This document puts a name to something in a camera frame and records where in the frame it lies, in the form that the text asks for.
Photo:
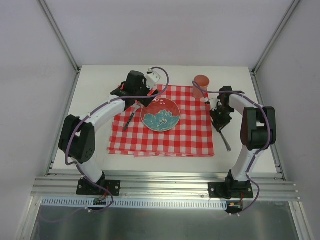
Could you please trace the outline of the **fork with green handle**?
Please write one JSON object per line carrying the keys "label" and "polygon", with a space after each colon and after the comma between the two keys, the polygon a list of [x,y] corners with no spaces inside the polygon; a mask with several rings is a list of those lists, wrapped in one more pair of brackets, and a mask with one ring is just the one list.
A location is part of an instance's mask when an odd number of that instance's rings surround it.
{"label": "fork with green handle", "polygon": [[133,110],[133,112],[131,113],[128,121],[126,122],[126,124],[125,124],[125,126],[124,126],[124,128],[123,128],[124,131],[126,131],[126,130],[128,129],[128,127],[129,127],[129,125],[130,125],[133,117],[135,116],[137,110],[138,110],[140,107],[141,107],[141,105],[140,105],[139,103],[136,103],[136,104],[134,105],[134,110]]}

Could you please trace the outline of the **red teal ceramic plate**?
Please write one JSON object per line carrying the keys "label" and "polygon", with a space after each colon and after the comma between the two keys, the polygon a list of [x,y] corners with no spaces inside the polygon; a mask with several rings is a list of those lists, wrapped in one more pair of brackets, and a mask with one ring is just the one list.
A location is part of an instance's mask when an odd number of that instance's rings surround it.
{"label": "red teal ceramic plate", "polygon": [[173,129],[181,119],[178,105],[168,98],[157,98],[140,113],[142,123],[154,132],[166,132]]}

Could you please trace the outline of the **silver table knife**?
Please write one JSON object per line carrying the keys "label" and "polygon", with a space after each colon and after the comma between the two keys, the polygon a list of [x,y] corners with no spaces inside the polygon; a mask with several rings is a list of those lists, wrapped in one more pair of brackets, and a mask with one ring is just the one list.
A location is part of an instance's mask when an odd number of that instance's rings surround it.
{"label": "silver table knife", "polygon": [[227,141],[226,137],[224,136],[224,134],[222,133],[222,131],[219,131],[218,133],[225,144],[226,150],[228,152],[231,152],[232,151],[231,146],[230,146],[229,142]]}

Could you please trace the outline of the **salmon pink plastic cup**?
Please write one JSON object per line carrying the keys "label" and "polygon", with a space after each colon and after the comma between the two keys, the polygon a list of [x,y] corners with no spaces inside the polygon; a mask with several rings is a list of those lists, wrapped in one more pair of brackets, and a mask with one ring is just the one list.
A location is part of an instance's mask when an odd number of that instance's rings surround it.
{"label": "salmon pink plastic cup", "polygon": [[[195,83],[202,89],[207,90],[210,84],[210,79],[205,75],[197,75],[194,78]],[[193,97],[195,99],[201,99],[206,97],[206,93],[201,91],[196,86],[193,87]]]}

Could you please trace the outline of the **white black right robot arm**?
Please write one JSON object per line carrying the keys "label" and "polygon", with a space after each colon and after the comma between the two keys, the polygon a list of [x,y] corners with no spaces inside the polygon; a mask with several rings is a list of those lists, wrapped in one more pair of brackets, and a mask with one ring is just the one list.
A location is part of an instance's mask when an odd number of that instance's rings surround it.
{"label": "white black right robot arm", "polygon": [[212,125],[218,133],[231,122],[231,114],[242,116],[240,140],[242,148],[234,167],[229,171],[224,184],[224,193],[236,197],[242,191],[240,183],[249,182],[249,174],[260,155],[277,139],[276,110],[250,100],[242,91],[234,91],[231,86],[219,90],[218,103],[210,111]]}

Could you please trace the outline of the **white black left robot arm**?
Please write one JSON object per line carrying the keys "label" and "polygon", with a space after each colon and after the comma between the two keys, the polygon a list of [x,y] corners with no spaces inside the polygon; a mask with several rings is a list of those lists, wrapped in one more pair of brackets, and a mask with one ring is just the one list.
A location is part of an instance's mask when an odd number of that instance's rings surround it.
{"label": "white black left robot arm", "polygon": [[93,194],[104,191],[103,171],[93,156],[96,150],[96,132],[116,115],[124,112],[136,102],[147,107],[159,95],[152,91],[161,76],[150,68],[147,73],[132,70],[126,81],[110,93],[106,102],[85,116],[68,115],[63,123],[58,148],[64,152],[65,160],[73,160],[88,181],[87,187]]}

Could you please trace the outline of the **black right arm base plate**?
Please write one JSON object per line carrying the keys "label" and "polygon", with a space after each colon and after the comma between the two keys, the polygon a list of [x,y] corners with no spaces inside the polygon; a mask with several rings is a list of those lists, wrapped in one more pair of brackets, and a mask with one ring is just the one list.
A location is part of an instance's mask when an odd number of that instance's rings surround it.
{"label": "black right arm base plate", "polygon": [[210,198],[222,198],[226,200],[230,200],[233,198],[254,198],[252,185],[249,181],[236,182],[230,184],[227,184],[225,182],[209,182],[208,194]]}

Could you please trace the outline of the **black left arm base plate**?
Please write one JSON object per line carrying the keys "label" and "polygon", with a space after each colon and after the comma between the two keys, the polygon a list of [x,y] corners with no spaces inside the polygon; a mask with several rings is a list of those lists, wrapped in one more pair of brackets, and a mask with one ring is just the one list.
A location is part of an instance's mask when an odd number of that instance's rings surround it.
{"label": "black left arm base plate", "polygon": [[102,196],[106,193],[105,190],[102,188],[108,190],[111,195],[113,196],[119,196],[120,195],[120,189],[121,189],[121,181],[120,180],[100,180],[98,182],[98,186],[95,186],[94,184],[90,183],[85,178],[81,178],[78,181],[76,194],[80,196]]}

